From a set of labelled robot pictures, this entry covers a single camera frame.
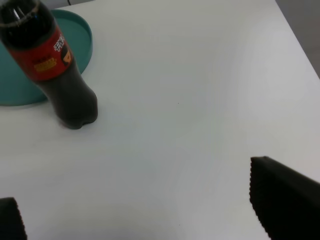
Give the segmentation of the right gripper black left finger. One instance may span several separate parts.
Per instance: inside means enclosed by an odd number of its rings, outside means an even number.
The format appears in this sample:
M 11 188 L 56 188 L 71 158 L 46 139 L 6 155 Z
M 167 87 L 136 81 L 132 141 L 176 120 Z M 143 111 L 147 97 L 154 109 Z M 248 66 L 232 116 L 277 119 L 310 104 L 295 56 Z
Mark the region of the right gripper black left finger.
M 25 225 L 14 197 L 0 199 L 0 239 L 27 240 Z

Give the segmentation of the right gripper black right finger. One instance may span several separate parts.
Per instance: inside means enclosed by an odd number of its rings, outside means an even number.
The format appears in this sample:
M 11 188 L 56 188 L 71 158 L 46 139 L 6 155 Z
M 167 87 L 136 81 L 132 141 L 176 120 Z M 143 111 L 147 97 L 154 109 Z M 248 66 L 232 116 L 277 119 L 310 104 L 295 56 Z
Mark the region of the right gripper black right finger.
M 251 157 L 249 200 L 272 240 L 320 238 L 320 184 L 267 156 Z

